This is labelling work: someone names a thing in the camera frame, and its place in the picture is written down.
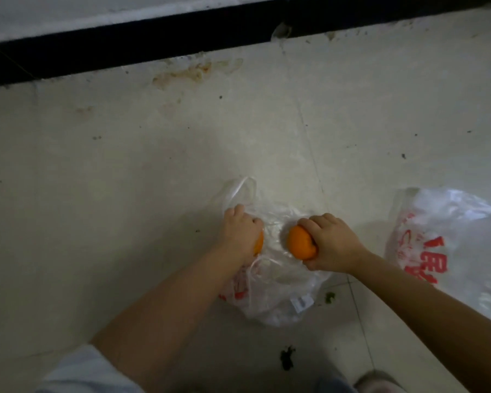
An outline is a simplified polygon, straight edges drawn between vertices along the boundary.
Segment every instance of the barcode label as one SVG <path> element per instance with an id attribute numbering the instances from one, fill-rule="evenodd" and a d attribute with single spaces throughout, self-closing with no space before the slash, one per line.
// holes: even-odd
<path id="1" fill-rule="evenodd" d="M 297 313 L 301 313 L 306 310 L 308 307 L 314 304 L 314 300 L 311 295 L 307 294 L 303 297 L 292 297 L 291 303 L 295 307 Z"/>

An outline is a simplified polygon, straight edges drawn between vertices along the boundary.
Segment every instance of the orange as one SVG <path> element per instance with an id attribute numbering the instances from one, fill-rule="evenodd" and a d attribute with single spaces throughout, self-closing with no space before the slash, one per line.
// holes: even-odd
<path id="1" fill-rule="evenodd" d="M 257 256 L 261 251 L 262 247 L 264 246 L 264 231 L 260 232 L 260 236 L 258 237 L 258 240 L 256 240 L 255 243 L 255 256 Z"/>
<path id="2" fill-rule="evenodd" d="M 293 226 L 289 231 L 288 249 L 300 260 L 311 260 L 318 254 L 318 247 L 311 234 L 300 225 Z"/>

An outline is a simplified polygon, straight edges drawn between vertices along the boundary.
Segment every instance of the person's right arm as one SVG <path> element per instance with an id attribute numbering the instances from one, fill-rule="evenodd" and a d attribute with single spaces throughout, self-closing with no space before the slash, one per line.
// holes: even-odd
<path id="1" fill-rule="evenodd" d="M 471 392 L 491 392 L 491 320 L 368 251 L 331 214 L 298 223 L 314 238 L 310 270 L 349 273 L 382 299 Z"/>

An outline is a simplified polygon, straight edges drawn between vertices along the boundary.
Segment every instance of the wall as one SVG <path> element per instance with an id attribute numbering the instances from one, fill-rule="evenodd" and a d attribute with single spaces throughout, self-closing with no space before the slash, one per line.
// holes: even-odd
<path id="1" fill-rule="evenodd" d="M 263 0 L 0 0 L 0 41 Z"/>

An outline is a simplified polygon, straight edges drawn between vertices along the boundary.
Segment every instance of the forearm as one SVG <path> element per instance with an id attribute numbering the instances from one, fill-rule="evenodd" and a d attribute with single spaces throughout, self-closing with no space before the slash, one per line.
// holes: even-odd
<path id="1" fill-rule="evenodd" d="M 491 320 L 377 255 L 352 272 L 472 392 L 491 391 Z"/>
<path id="2" fill-rule="evenodd" d="M 241 266 L 221 247 L 176 272 L 123 311 L 92 339 L 122 373 L 144 389 L 166 370 L 223 285 Z"/>

